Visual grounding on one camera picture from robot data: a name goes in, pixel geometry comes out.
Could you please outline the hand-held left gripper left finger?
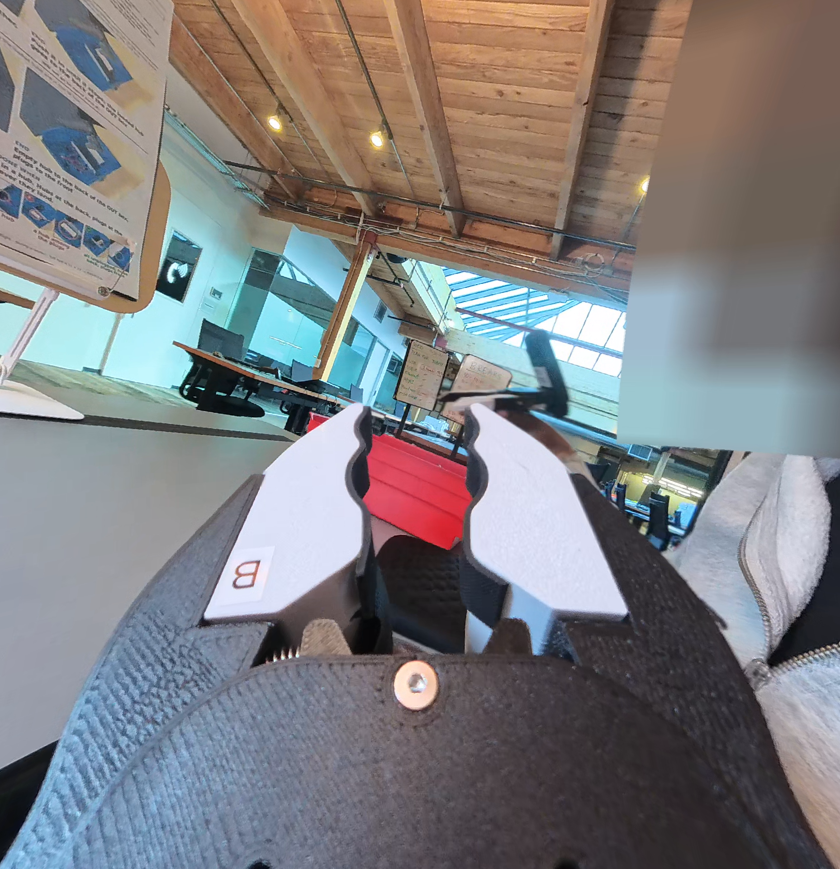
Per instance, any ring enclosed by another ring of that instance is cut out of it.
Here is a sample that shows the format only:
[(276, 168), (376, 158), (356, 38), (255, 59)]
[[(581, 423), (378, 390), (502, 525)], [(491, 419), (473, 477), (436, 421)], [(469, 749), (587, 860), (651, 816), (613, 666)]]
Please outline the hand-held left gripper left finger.
[(370, 550), (360, 494), (370, 408), (352, 404), (306, 433), (264, 471), (262, 483), (204, 611), (208, 623), (349, 624)]

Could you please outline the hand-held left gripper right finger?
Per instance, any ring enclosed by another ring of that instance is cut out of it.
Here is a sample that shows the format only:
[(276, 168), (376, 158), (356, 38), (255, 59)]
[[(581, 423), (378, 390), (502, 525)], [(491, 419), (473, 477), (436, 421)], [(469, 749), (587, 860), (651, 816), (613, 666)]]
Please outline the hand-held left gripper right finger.
[(489, 645), (502, 620), (521, 621), (542, 654), (560, 620), (619, 624), (626, 601), (559, 454), (483, 404), (465, 414), (471, 502), (464, 521), (460, 592), (467, 651)]

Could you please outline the red plastic bin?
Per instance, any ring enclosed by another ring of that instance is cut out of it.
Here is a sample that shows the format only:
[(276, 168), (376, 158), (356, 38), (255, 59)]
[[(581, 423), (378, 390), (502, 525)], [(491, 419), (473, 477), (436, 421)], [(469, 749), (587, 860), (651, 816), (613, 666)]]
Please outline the red plastic bin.
[(397, 536), (443, 551), (460, 544), (471, 501), (464, 465), (391, 434), (373, 435), (367, 461), (370, 486), (363, 500), (375, 553)]

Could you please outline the person's right hand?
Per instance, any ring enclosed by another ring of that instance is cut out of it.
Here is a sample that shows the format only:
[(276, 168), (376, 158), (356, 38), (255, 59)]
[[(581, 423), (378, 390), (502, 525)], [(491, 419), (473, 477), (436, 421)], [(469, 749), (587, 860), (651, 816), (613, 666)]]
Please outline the person's right hand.
[(551, 454), (571, 468), (576, 468), (581, 459), (566, 438), (557, 429), (551, 427), (534, 415), (522, 415), (518, 419), (523, 430), (529, 433)]

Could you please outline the whiteboard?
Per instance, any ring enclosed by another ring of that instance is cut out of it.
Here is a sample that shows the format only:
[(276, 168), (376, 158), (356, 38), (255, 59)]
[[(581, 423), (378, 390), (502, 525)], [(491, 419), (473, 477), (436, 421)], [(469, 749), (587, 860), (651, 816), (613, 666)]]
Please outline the whiteboard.
[(439, 401), (454, 406), (458, 401), (485, 398), (505, 393), (512, 383), (512, 373), (473, 354), (463, 358), (450, 389)]
[(435, 410), (446, 374), (448, 353), (411, 340), (394, 391), (394, 399), (427, 411)]

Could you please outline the black office chair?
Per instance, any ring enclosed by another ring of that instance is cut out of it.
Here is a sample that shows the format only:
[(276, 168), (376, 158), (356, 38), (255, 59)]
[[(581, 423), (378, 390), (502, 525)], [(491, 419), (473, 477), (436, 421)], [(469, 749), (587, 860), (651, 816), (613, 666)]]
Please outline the black office chair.
[(264, 408), (253, 401), (258, 383), (244, 381), (242, 375), (223, 365), (207, 362), (197, 356), (178, 388), (179, 395), (195, 404), (197, 409), (237, 417), (262, 418)]

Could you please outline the wooden office desk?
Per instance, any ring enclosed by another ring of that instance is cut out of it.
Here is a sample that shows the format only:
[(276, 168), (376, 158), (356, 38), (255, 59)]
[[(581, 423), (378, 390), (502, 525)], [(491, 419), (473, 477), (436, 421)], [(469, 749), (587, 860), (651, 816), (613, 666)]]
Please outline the wooden office desk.
[(246, 383), (254, 380), (258, 386), (263, 384), (272, 386), (274, 400), (289, 407), (285, 430), (291, 434), (302, 435), (305, 433), (310, 413), (313, 411), (321, 414), (326, 408), (335, 407), (336, 411), (340, 411), (349, 406), (348, 401), (338, 396), (317, 392), (308, 385), (298, 385), (290, 380), (275, 376), (272, 368), (259, 370), (243, 363), (235, 363), (218, 354), (206, 353), (185, 343), (172, 342), (172, 344), (185, 351), (191, 359), (197, 356), (207, 362), (233, 369), (243, 376)]

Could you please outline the black computer monitor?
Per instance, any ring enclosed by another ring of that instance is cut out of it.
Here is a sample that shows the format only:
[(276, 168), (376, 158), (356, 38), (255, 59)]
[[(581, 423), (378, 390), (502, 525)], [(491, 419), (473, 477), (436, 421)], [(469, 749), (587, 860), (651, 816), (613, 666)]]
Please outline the black computer monitor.
[(206, 353), (220, 354), (230, 361), (240, 363), (244, 357), (244, 335), (204, 318), (201, 321), (197, 347)]

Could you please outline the white board stand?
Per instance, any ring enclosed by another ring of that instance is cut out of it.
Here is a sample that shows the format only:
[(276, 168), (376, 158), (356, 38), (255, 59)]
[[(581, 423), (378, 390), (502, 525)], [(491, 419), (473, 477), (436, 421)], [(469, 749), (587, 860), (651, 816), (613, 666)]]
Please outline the white board stand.
[(84, 414), (46, 396), (36, 389), (11, 380), (14, 368), (38, 327), (59, 296), (59, 290), (44, 288), (6, 353), (0, 357), (0, 415), (38, 419), (83, 420)]

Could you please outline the instruction sheet board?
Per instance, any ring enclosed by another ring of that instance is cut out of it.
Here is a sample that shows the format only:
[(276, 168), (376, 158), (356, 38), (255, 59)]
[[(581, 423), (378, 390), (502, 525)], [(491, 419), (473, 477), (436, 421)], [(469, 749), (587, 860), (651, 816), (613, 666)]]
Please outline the instruction sheet board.
[(0, 1), (0, 269), (131, 313), (153, 294), (174, 3)]

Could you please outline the black wall poster white logo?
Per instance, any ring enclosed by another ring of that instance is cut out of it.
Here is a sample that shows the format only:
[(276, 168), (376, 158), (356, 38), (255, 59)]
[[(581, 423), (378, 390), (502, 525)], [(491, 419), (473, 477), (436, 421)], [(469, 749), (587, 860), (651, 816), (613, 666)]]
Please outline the black wall poster white logo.
[(173, 231), (158, 272), (156, 292), (184, 302), (202, 248), (180, 232)]

